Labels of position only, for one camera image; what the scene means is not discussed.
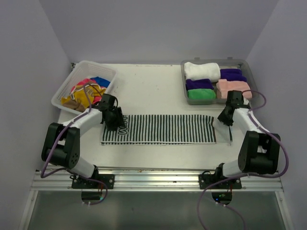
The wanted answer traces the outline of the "green white striped towel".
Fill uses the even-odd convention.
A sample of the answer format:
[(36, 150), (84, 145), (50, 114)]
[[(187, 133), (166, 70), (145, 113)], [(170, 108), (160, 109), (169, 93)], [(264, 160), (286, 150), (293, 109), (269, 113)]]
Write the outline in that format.
[(116, 131), (103, 127), (103, 145), (231, 144), (231, 129), (209, 115), (125, 115)]

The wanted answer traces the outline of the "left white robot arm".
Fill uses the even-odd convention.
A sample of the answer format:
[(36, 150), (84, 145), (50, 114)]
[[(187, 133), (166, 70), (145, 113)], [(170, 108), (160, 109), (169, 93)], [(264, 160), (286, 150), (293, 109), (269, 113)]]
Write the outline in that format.
[(103, 94), (100, 101), (74, 119), (50, 124), (41, 153), (41, 159), (45, 163), (41, 178), (51, 175), (46, 173), (46, 168), (48, 164), (53, 164), (72, 174), (74, 189), (112, 188), (114, 179), (101, 175), (98, 167), (80, 154), (81, 136), (98, 124), (104, 124), (108, 131), (116, 131), (124, 126), (122, 110), (115, 96)]

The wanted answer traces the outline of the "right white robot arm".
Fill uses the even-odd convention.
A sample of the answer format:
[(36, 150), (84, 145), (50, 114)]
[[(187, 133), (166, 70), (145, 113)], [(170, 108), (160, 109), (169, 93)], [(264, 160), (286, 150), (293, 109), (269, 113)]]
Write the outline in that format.
[(224, 110), (218, 116), (221, 125), (237, 124), (245, 135), (238, 159), (221, 163), (214, 173), (199, 175), (200, 189), (241, 189), (241, 178), (259, 176), (278, 178), (280, 136), (272, 134), (259, 124), (248, 104), (244, 104), (241, 91), (229, 91)]

